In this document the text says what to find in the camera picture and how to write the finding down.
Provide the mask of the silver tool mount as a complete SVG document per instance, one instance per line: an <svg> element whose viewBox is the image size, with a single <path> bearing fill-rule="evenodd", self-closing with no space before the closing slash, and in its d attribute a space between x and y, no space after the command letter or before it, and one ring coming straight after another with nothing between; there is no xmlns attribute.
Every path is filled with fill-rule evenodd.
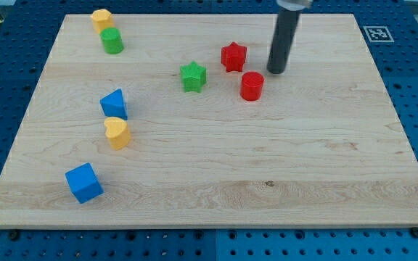
<svg viewBox="0 0 418 261"><path fill-rule="evenodd" d="M290 11L301 11L310 8L312 0L276 0L277 4Z"/></svg>

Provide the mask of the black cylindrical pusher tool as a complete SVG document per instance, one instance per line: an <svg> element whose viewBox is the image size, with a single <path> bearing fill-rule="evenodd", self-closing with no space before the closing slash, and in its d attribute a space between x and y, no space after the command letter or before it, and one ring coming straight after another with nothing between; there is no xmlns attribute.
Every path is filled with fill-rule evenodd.
<svg viewBox="0 0 418 261"><path fill-rule="evenodd" d="M281 74L286 69L300 14L300 10L279 8L266 67L272 74Z"/></svg>

